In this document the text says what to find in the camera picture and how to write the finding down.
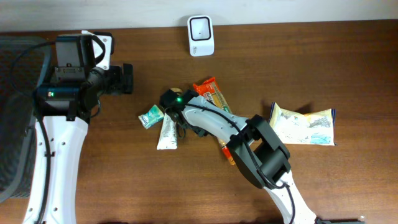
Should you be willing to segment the small teal tissue pack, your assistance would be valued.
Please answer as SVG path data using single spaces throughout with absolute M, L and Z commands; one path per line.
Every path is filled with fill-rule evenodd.
M 139 115 L 138 118 L 143 127 L 149 129 L 164 118 L 164 113 L 157 105 L 153 105 L 147 113 Z

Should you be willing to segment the orange spaghetti packet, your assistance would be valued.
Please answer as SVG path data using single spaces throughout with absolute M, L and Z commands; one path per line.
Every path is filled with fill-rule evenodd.
M 218 108 L 231 113 L 230 107 L 227 104 L 215 77 L 205 80 L 201 85 L 193 84 L 193 89 Z M 236 163 L 230 154 L 229 149 L 226 147 L 226 142 L 218 138 L 218 143 L 229 163 L 234 166 Z

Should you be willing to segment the white tube with tan cap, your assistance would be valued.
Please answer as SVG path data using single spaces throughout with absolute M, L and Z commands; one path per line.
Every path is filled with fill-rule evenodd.
M 176 99 L 178 94 L 181 92 L 182 91 L 178 88 L 171 88 L 160 97 L 159 104 L 164 109 L 164 118 L 157 144 L 157 150 L 177 149 L 176 123 L 166 113 L 166 108 L 172 104 L 173 100 Z

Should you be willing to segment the yellow snack bag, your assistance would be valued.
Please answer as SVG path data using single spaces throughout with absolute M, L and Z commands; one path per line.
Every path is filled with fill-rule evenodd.
M 335 109 L 301 114 L 273 102 L 269 124 L 284 144 L 334 146 Z

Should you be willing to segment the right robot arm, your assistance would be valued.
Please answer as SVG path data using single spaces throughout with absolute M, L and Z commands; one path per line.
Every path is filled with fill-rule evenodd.
M 182 129 L 225 142 L 240 173 L 270 195 L 284 223 L 320 222 L 294 182 L 290 152 L 262 116 L 231 114 L 192 90 L 182 94 L 167 90 L 160 105 Z

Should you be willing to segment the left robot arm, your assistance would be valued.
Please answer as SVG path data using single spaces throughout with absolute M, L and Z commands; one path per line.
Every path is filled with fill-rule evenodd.
M 57 65 L 33 91 L 36 156 L 24 223 L 76 223 L 78 165 L 102 95 L 133 92 L 133 66 L 111 65 L 115 40 L 87 30 L 58 36 Z

